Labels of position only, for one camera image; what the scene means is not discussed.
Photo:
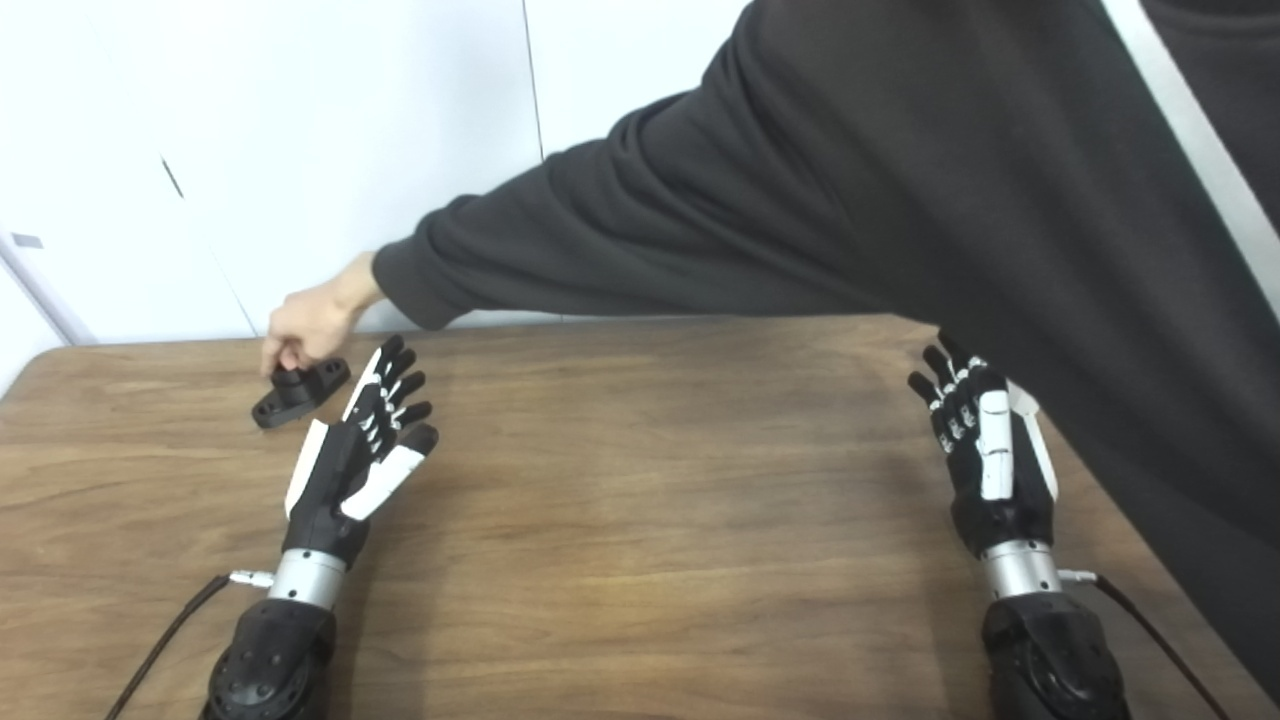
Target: black sleeve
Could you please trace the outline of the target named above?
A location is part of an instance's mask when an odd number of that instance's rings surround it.
[[[408,318],[468,310],[801,315],[883,310],[842,242],[836,193],[772,108],[754,8],[701,85],[623,118],[604,140],[463,196],[374,264]]]

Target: black mount bracket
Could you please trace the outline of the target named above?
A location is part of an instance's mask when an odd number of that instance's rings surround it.
[[[271,429],[297,420],[324,405],[342,383],[351,378],[351,368],[342,357],[333,357],[308,370],[276,368],[271,373],[271,392],[253,406],[253,421]]]

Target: sweatshirt cuff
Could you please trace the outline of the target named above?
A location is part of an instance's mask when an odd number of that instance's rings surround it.
[[[408,237],[384,246],[374,256],[374,281],[383,295],[392,301],[413,324],[438,331],[460,315],[468,313],[440,297],[431,283],[419,272],[421,260],[416,256],[416,240]]]

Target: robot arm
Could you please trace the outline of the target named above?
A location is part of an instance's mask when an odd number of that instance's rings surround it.
[[[428,402],[402,406],[425,384],[399,336],[374,352],[340,423],[312,420],[285,492],[288,518],[274,577],[236,625],[209,680],[202,720],[317,720],[328,712],[333,607],[369,537],[369,518],[435,447]]]
[[[1000,720],[1128,720],[1102,624],[1062,592],[1053,562],[1057,478],[1021,388],[946,336],[924,351],[937,384],[908,384],[929,419],[955,488],[951,519],[983,564],[993,602],[982,639]]]

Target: black cable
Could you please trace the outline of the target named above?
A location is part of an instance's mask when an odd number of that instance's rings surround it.
[[[120,693],[120,697],[115,700],[115,705],[111,706],[111,710],[108,711],[105,720],[115,720],[116,717],[120,716],[120,711],[124,710],[124,703],[129,702],[129,698],[133,697],[133,691],[138,689],[138,685],[142,683],[142,679],[147,676],[147,673],[151,670],[151,666],[155,665],[156,659],[160,657],[160,651],[163,651],[164,647],[169,644],[169,641],[173,639],[173,635],[178,632],[178,628],[180,628],[182,624],[187,621],[187,618],[191,618],[193,612],[200,610],[200,606],[204,605],[205,601],[218,594],[218,591],[225,588],[227,583],[229,582],[230,582],[230,575],[218,575],[216,578],[209,580],[209,584],[201,588],[201,591],[197,592],[195,597],[187,601],[187,606],[183,607],[182,612],[179,612],[178,616],[173,619],[173,623],[169,623],[169,628],[164,632],[163,635],[160,635],[160,639],[156,641],[155,647],[152,647],[151,652],[147,653],[147,659],[143,660],[142,665],[138,666],[137,673],[133,674],[133,679],[129,680],[128,685],[124,685],[124,691]]]
[[[1156,641],[1156,644],[1160,646],[1160,650],[1165,651],[1165,655],[1167,655],[1169,659],[1174,661],[1174,665],[1178,667],[1179,671],[1181,671],[1183,676],[1187,678],[1187,682],[1190,683],[1193,688],[1196,688],[1196,692],[1198,692],[1202,698],[1204,698],[1204,702],[1210,706],[1210,710],[1213,711],[1213,715],[1217,715],[1220,720],[1231,720],[1231,717],[1226,714],[1226,711],[1222,710],[1222,706],[1219,705],[1217,700],[1213,698],[1213,694],[1208,692],[1208,688],[1204,687],[1204,683],[1202,683],[1199,678],[1196,676],[1196,673],[1193,673],[1192,669],[1187,665],[1187,662],[1183,661],[1181,656],[1178,655],[1178,651],[1174,650],[1174,646],[1169,644],[1169,641],[1165,639],[1165,635],[1160,634],[1160,630],[1157,630],[1156,626],[1152,625],[1149,620],[1147,620],[1147,618],[1142,614],[1142,611],[1138,610],[1138,606],[1134,605],[1132,600],[1129,600],[1129,596],[1120,592],[1120,588],[1111,584],[1111,580],[1106,579],[1103,575],[1098,575],[1097,578],[1098,579],[1094,580],[1093,584],[1097,585],[1098,591],[1101,591],[1102,594],[1110,597],[1125,612],[1132,615],[1133,619],[1137,620],[1139,625],[1142,625],[1142,629],[1147,630],[1147,634],[1151,635],[1151,639]]]

